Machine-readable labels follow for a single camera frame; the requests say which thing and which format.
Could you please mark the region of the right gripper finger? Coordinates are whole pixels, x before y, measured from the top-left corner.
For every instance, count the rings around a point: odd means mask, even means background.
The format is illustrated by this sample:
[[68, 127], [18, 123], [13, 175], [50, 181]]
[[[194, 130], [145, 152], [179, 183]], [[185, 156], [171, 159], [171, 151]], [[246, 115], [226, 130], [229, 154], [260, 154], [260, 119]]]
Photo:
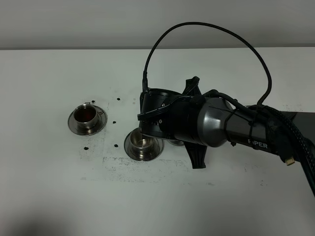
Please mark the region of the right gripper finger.
[[192, 168], [193, 169], [206, 168], [204, 160], [207, 151], [207, 146], [189, 142], [184, 142], [184, 146], [188, 152]]
[[194, 76], [191, 79], [186, 80], [186, 87], [182, 93], [182, 95], [201, 95], [200, 89], [198, 87], [199, 78]]

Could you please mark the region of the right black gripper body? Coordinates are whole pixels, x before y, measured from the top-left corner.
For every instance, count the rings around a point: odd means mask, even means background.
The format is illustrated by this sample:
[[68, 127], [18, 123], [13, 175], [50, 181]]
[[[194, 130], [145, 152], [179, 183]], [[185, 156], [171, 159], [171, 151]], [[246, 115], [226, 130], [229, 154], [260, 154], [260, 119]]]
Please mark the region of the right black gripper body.
[[198, 88], [188, 94], [151, 88], [141, 94], [139, 127], [144, 135], [202, 145], [197, 131], [204, 96]]

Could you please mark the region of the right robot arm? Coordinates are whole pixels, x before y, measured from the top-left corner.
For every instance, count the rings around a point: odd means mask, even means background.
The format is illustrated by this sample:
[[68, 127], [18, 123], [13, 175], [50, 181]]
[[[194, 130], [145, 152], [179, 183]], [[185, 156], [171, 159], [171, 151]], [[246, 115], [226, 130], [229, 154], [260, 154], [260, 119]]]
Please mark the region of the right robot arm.
[[199, 78], [186, 80], [182, 93], [149, 88], [143, 79], [139, 126], [145, 136], [184, 143], [192, 167], [205, 167], [207, 147], [229, 142], [299, 162], [315, 186], [315, 115], [284, 112], [269, 106], [243, 106], [217, 90], [202, 94]]

